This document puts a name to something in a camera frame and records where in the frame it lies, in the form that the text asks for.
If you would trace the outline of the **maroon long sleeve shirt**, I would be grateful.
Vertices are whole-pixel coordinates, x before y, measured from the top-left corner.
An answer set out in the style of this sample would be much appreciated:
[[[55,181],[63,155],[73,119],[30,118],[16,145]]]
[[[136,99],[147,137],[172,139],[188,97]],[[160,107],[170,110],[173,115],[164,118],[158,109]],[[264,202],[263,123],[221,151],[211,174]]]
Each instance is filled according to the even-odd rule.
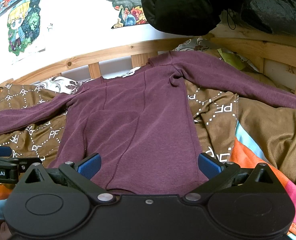
[[[296,96],[263,85],[200,51],[171,51],[149,59],[129,77],[95,79],[26,109],[0,111],[0,135],[66,112],[51,167],[98,153],[92,181],[107,190],[186,194],[207,181],[185,80],[234,92],[274,107],[296,108]]]

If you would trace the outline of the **orange pink cloth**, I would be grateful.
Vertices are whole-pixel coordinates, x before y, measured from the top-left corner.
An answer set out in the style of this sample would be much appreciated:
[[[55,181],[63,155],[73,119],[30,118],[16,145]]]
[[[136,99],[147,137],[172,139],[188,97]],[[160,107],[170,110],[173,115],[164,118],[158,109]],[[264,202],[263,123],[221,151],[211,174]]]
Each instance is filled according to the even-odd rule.
[[[235,138],[230,162],[238,164],[241,168],[256,171],[256,176],[249,176],[256,183],[261,183],[266,192],[273,192],[276,184],[278,189],[288,194],[294,205],[294,219],[287,235],[296,239],[296,185],[281,171],[272,166],[265,157],[260,146],[238,122],[235,129]]]

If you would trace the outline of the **brown PF patterned blanket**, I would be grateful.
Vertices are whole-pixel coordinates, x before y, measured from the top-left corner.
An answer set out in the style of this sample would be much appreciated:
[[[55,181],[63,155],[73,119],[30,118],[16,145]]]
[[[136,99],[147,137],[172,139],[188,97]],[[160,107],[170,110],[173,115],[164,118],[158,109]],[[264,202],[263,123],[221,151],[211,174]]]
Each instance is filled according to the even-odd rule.
[[[230,102],[237,117],[225,115],[213,124],[206,120],[213,105],[195,116],[195,128],[202,149],[221,162],[232,160],[242,167],[269,162],[284,185],[296,185],[296,109],[273,108],[262,102],[226,92],[219,102]],[[19,131],[0,135],[0,145],[9,146],[13,157],[40,157],[48,166],[57,155],[66,124],[66,113]]]

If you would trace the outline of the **white floral bed sheet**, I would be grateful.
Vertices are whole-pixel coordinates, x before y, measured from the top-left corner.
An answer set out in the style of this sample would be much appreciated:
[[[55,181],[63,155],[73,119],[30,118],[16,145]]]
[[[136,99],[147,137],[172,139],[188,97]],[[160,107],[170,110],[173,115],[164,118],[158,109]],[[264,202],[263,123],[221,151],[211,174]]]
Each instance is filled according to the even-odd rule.
[[[218,51],[210,45],[209,42],[202,40],[202,38],[188,39],[187,41],[179,44],[177,47],[171,47],[173,51],[189,51],[195,50],[199,52],[206,52],[215,57],[220,57]],[[101,61],[99,63],[98,69],[100,74],[96,74],[95,77],[98,78],[102,76],[104,79],[113,79],[116,77],[127,77],[133,75],[136,70],[147,64],[148,59],[162,54],[163,51],[153,51],[148,53],[139,53],[128,55],[124,57],[109,58],[108,60]],[[79,87],[93,78],[89,78],[83,81],[76,81],[68,76],[57,76],[51,77],[36,86],[40,88],[45,88],[52,90],[57,93],[73,94],[77,92]]]

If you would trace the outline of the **lime green cloth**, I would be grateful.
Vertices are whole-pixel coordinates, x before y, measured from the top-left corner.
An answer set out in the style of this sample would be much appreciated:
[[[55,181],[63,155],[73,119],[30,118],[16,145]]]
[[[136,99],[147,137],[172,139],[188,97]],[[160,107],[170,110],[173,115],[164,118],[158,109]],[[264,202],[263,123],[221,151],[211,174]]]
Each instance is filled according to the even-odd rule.
[[[248,67],[247,60],[245,60],[241,55],[222,48],[218,49],[217,51],[225,63],[230,64],[236,69],[243,70]]]

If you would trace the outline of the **anime girl poster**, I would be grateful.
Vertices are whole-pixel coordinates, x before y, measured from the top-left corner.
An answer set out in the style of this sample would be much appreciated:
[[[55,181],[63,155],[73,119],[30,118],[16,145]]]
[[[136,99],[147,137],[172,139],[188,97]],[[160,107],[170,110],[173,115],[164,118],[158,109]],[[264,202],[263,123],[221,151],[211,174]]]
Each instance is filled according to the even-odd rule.
[[[19,56],[40,34],[40,0],[22,0],[8,15],[8,51]]]

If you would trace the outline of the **black puffy jacket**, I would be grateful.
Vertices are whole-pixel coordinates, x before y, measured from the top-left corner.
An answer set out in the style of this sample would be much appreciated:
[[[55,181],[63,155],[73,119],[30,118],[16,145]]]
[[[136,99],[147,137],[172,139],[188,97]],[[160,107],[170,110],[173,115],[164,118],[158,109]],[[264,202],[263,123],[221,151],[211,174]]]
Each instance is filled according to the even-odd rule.
[[[147,22],[164,33],[201,36],[220,23],[296,36],[296,0],[141,0]]]

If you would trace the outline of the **wooden bed frame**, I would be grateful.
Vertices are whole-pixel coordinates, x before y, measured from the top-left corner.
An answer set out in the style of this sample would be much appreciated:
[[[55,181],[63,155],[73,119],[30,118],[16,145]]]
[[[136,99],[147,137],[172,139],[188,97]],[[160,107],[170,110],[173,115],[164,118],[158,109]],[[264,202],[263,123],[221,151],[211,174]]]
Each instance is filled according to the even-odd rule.
[[[247,57],[259,68],[260,73],[268,70],[268,61],[275,61],[296,68],[296,37],[267,34],[262,31],[237,27],[232,30],[226,24],[219,24],[205,35],[204,40],[227,48]],[[101,76],[100,62],[129,56],[132,67],[143,66],[150,57],[172,50],[185,42],[187,37],[161,38],[141,41],[123,46],[104,48],[86,54],[76,55],[62,61],[49,64],[17,79],[10,78],[0,83],[0,92],[7,83],[29,85],[60,76],[72,69],[87,66],[90,77]]]

